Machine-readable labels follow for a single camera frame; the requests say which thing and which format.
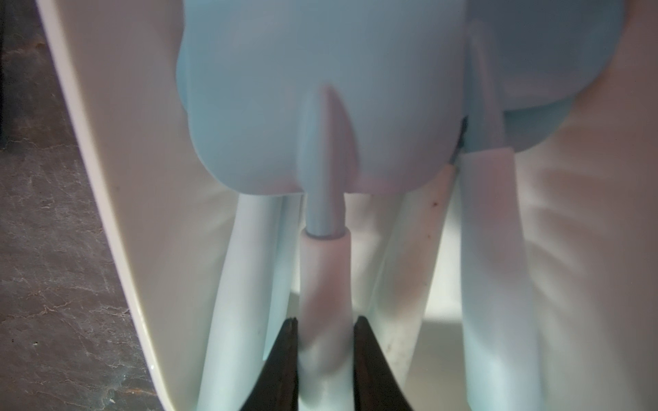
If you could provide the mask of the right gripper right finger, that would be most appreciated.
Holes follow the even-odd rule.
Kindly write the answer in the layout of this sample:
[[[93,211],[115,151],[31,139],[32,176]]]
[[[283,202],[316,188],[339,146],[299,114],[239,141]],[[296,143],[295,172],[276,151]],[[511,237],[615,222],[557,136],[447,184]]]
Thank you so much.
[[[412,411],[364,316],[354,325],[354,399],[361,411]]]

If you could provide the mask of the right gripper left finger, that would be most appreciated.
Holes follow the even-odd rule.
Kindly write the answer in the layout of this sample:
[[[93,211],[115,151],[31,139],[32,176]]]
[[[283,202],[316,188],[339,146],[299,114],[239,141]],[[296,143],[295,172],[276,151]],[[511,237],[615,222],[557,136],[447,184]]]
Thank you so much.
[[[298,411],[297,319],[286,319],[241,411]]]

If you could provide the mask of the light blue shovel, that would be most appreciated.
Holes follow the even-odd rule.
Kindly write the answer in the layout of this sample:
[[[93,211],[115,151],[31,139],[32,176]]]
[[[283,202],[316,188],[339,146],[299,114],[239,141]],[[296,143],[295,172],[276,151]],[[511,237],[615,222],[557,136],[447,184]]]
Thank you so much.
[[[258,380],[291,294],[301,195],[240,195],[212,314],[200,410],[239,410]]]
[[[428,306],[457,168],[447,165],[401,203],[366,317],[387,365],[404,387]]]
[[[470,1],[464,43],[461,298],[473,410],[543,407],[515,154],[545,140],[609,64],[622,1]]]
[[[303,193],[298,403],[351,410],[347,194],[420,188],[463,118],[463,1],[187,1],[193,146],[245,195]]]

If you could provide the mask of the light blue shovel back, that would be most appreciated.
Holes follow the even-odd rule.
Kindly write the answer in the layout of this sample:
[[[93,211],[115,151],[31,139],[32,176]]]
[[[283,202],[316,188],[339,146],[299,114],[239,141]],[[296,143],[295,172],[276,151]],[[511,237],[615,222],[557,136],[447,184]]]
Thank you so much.
[[[404,387],[428,306],[457,168],[447,165],[401,203],[366,317],[387,365]]]

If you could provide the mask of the white storage box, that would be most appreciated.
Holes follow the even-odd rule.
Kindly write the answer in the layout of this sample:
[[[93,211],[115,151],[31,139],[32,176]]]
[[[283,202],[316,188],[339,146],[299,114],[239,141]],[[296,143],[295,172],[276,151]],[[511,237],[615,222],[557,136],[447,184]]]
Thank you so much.
[[[38,10],[155,390],[191,410],[236,195],[188,136],[182,5]],[[516,166],[547,409],[656,409],[656,2],[627,3],[608,69]]]

